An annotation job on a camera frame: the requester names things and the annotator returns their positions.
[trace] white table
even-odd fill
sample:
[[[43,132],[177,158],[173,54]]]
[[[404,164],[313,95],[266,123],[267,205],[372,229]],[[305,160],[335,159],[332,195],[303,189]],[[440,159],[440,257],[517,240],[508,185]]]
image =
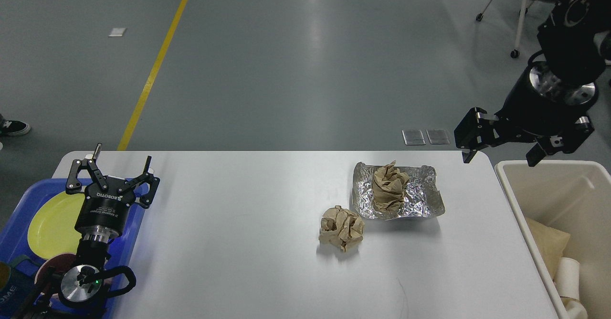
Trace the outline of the white table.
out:
[[[67,154],[53,175],[65,178]],[[103,151],[104,174],[161,178],[116,318],[557,318],[493,168],[459,151]],[[346,254],[319,245],[354,165],[437,169],[446,213],[365,221]]]

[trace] white bin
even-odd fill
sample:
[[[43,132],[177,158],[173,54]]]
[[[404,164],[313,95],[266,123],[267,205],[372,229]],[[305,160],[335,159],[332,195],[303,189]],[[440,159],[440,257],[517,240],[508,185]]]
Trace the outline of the white bin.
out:
[[[579,293],[590,319],[611,318],[611,176],[597,162],[544,160],[496,165],[500,180],[541,279],[566,318],[558,292],[524,216],[571,234],[565,256],[581,263]]]

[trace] aluminum foil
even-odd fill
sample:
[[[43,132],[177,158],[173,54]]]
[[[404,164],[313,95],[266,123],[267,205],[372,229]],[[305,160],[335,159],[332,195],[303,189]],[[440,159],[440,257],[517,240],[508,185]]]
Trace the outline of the aluminum foil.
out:
[[[397,219],[399,217],[435,217],[445,213],[445,206],[437,187],[435,169],[421,167],[397,168],[410,176],[405,186],[405,203],[396,215],[380,213],[373,207],[373,173],[380,166],[365,165],[360,162],[354,167],[352,186],[352,206],[362,217],[367,219]]]

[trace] shoe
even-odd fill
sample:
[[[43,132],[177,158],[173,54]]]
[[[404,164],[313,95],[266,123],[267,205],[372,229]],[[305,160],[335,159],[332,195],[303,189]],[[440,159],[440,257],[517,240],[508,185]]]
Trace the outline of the shoe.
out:
[[[21,121],[9,121],[6,119],[0,127],[0,136],[20,136],[30,131],[30,125]]]

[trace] crumpled brown paper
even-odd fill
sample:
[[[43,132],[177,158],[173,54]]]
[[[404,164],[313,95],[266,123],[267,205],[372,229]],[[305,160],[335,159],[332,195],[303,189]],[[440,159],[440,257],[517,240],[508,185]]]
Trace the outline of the crumpled brown paper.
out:
[[[360,215],[342,209],[342,206],[334,206],[323,214],[318,239],[321,243],[331,243],[346,252],[363,240],[364,228],[365,223]]]
[[[410,176],[395,169],[393,160],[373,173],[373,208],[380,213],[396,213],[404,203],[405,185]]]
[[[537,249],[541,253],[543,262],[548,269],[549,275],[554,278],[558,269],[558,264],[562,258],[562,254],[569,243],[571,235],[567,232],[557,230],[552,227],[545,226],[533,219],[526,217],[528,229],[535,239]]]

